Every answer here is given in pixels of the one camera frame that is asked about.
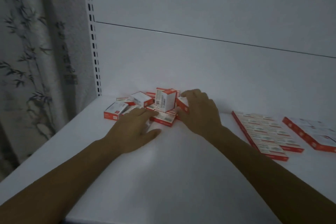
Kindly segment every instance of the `white table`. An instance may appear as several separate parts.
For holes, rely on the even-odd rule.
[[[110,97],[99,97],[0,183],[0,204],[102,138],[114,124],[103,118]],[[246,140],[230,114],[222,124]],[[112,162],[67,216],[82,223],[279,223],[226,157],[176,121],[157,139]],[[336,154],[315,151],[278,162],[336,202]]]

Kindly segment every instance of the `curtain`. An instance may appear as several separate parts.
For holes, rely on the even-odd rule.
[[[8,156],[33,154],[96,97],[95,81],[85,0],[0,0],[0,19],[0,166],[14,169]]]

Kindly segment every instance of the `person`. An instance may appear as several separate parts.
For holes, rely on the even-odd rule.
[[[222,126],[213,100],[200,90],[188,90],[189,114],[181,121],[225,155],[246,177],[283,224],[334,223],[336,205],[291,172],[260,154]],[[36,180],[0,206],[1,223],[59,223],[100,173],[121,154],[144,146],[161,130],[143,133],[157,115],[135,109],[118,120],[107,135]]]

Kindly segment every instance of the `person's right hand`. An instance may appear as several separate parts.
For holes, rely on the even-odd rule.
[[[179,108],[178,116],[181,121],[194,133],[210,140],[221,134],[223,126],[215,102],[200,90],[187,90],[181,94],[186,97],[189,114]]]

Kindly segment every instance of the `black line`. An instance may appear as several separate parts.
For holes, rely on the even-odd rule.
[[[153,30],[153,29],[137,28],[137,27],[124,26],[124,25],[113,24],[113,23],[107,23],[107,22],[101,22],[101,21],[95,21],[95,22],[96,22],[96,23],[108,24],[108,25],[114,25],[114,26],[120,26],[120,27],[126,27],[126,28],[136,28],[136,29],[148,30],[148,31],[154,31],[154,32],[159,32],[159,33],[166,33],[166,34],[172,34],[172,35],[189,36],[189,37],[195,37],[195,38],[200,38],[200,39],[207,39],[207,40],[213,40],[213,41],[219,41],[219,42],[225,42],[225,43],[231,43],[231,44],[241,44],[241,45],[247,45],[247,46],[259,47],[259,48],[266,48],[266,49],[279,50],[279,51],[285,51],[285,52],[295,52],[295,53],[301,53],[301,54],[307,54],[307,55],[313,55],[313,56],[319,56],[319,57],[326,57],[326,58],[336,59],[336,57],[325,56],[325,55],[314,54],[314,53],[308,53],[308,52],[297,52],[297,51],[291,51],[291,50],[285,50],[285,49],[279,49],[279,48],[272,48],[272,47],[265,47],[265,46],[254,45],[254,44],[243,44],[243,43],[231,42],[231,41],[225,41],[225,40],[220,40],[220,39],[213,39],[213,38],[207,38],[207,37],[201,37],[201,36],[194,36],[194,35],[184,35],[184,34],[179,34],[179,33],[171,33],[171,32],[166,32],[166,31],[158,31],[158,30]]]

